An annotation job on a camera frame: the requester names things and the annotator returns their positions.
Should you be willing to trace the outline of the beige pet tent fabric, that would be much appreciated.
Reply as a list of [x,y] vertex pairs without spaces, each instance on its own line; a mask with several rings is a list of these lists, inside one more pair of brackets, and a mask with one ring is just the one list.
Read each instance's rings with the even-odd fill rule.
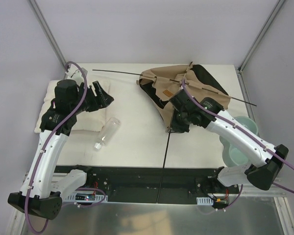
[[[214,113],[227,110],[232,99],[202,65],[193,63],[143,71],[137,85],[151,99],[166,129],[173,115],[173,105],[169,99],[180,90],[185,90],[191,101],[202,110],[207,109]],[[209,120],[215,120],[214,116],[206,112],[204,116],[206,124]]]

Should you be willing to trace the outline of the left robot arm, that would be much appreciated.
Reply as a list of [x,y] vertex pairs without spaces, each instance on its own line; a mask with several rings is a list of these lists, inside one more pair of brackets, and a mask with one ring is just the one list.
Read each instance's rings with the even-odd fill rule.
[[63,200],[76,189],[90,190],[96,178],[89,166],[76,165],[63,179],[52,184],[59,155],[77,115],[108,107],[113,102],[98,81],[86,87],[75,80],[60,80],[54,89],[55,97],[43,114],[39,143],[33,163],[18,192],[8,196],[8,204],[33,216],[53,220],[59,214]]

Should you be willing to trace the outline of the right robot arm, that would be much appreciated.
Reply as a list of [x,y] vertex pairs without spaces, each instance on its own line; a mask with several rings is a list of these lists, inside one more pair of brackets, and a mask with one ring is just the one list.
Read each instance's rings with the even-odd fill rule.
[[229,186],[252,184],[269,190],[289,152],[282,144],[274,146],[237,122],[216,100],[206,97],[201,102],[185,89],[169,99],[174,107],[173,119],[182,126],[200,126],[218,134],[239,149],[248,159],[246,164],[220,167],[211,180],[211,189],[222,193]]

